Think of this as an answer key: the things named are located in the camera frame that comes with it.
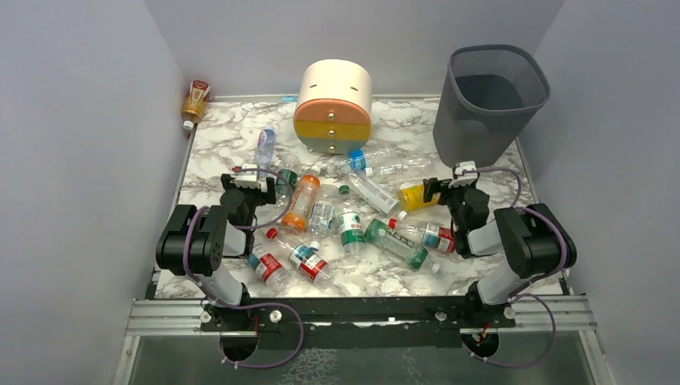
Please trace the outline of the clear bottle white blue cap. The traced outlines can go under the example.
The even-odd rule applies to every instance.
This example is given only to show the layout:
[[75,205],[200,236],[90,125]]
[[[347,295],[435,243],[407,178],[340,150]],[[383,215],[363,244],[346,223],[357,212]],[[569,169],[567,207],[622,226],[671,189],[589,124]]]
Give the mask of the clear bottle white blue cap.
[[384,164],[366,167],[364,173],[374,178],[418,176],[431,166],[432,160],[426,157],[394,158]]

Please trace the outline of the clear bottle dark green label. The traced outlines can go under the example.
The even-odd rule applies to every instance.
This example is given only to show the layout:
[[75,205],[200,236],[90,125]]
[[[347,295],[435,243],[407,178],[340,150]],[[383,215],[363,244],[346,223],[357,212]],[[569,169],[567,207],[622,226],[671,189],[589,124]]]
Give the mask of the clear bottle dark green label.
[[281,168],[275,182],[277,206],[286,206],[288,199],[295,192],[298,174],[291,168]]

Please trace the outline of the orange drink bottle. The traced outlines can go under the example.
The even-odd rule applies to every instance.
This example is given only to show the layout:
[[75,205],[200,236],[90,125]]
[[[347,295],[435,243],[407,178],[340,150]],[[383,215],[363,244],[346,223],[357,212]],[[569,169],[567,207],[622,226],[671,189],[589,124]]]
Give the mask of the orange drink bottle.
[[317,196],[321,169],[314,165],[303,175],[295,189],[291,208],[281,220],[284,230],[301,233],[305,230],[314,200]]

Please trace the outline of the clear bottle barcode label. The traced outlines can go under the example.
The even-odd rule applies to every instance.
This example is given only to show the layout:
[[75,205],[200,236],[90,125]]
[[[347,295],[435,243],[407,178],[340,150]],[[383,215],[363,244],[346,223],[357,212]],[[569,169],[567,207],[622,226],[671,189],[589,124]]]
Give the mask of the clear bottle barcode label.
[[373,209],[385,217],[399,213],[397,198],[380,184],[361,172],[351,172],[347,176],[348,185]]

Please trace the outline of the amber tea bottle red label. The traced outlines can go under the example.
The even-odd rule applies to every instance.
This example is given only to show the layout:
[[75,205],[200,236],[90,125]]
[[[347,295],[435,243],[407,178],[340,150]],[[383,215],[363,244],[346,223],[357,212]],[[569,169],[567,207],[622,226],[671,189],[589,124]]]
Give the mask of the amber tea bottle red label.
[[193,80],[185,96],[181,110],[184,130],[190,132],[203,119],[211,86],[202,80]]

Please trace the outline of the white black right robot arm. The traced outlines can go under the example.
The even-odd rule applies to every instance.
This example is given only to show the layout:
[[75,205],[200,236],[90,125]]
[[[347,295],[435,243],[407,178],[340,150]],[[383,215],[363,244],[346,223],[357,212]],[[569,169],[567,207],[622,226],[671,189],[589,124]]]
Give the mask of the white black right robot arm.
[[465,294],[467,318],[501,312],[532,283],[572,267],[577,249],[545,204],[490,210],[490,197],[474,181],[426,179],[423,199],[436,200],[451,214],[449,233],[464,259],[502,253],[504,261],[473,282]]

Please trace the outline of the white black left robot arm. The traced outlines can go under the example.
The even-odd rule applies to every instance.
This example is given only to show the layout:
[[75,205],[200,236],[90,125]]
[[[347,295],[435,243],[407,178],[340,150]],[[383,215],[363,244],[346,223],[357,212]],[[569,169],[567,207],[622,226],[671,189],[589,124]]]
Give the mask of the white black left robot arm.
[[243,166],[221,176],[220,203],[198,208],[177,205],[156,244],[156,264],[189,279],[216,307],[247,310],[248,290],[226,267],[224,257],[253,251],[256,209],[277,202],[270,170]]

